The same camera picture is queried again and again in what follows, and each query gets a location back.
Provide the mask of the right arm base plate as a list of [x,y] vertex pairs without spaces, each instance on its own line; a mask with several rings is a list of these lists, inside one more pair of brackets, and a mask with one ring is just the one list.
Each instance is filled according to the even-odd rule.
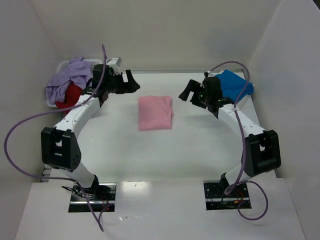
[[231,195],[224,195],[219,181],[204,181],[205,206],[207,211],[251,209],[250,196],[245,183],[236,187]]

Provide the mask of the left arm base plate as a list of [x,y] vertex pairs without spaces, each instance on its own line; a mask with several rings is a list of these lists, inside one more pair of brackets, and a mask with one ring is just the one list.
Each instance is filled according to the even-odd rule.
[[[78,185],[73,187],[62,186],[62,188],[70,192],[69,213],[88,213],[90,208],[85,198],[85,194],[81,191]],[[93,193],[88,189],[85,190],[86,197],[89,200],[90,206],[95,213],[114,212],[116,200],[116,183],[100,183],[98,192]]]

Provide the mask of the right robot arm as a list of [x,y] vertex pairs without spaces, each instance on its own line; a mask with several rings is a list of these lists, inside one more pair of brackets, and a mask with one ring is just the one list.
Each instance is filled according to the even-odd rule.
[[241,137],[240,164],[220,177],[220,184],[226,195],[232,193],[237,185],[281,166],[278,134],[255,124],[237,108],[231,98],[224,97],[219,78],[210,76],[203,82],[189,80],[179,99],[186,101],[190,94],[193,94],[190,99],[193,105],[207,109]]

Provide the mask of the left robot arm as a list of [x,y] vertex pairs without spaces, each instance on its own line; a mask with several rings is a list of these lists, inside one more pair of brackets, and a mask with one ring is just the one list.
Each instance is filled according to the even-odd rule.
[[93,77],[79,96],[78,107],[71,109],[54,127],[41,131],[42,162],[74,180],[76,186],[71,191],[83,189],[94,196],[101,190],[98,177],[81,162],[78,137],[83,127],[100,110],[109,94],[131,94],[139,89],[131,70],[117,73],[114,66],[97,64],[93,67]]

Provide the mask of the pink t shirt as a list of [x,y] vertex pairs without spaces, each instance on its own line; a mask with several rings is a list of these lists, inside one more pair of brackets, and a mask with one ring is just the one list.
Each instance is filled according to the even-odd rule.
[[173,115],[172,98],[168,95],[138,98],[139,131],[170,130]]

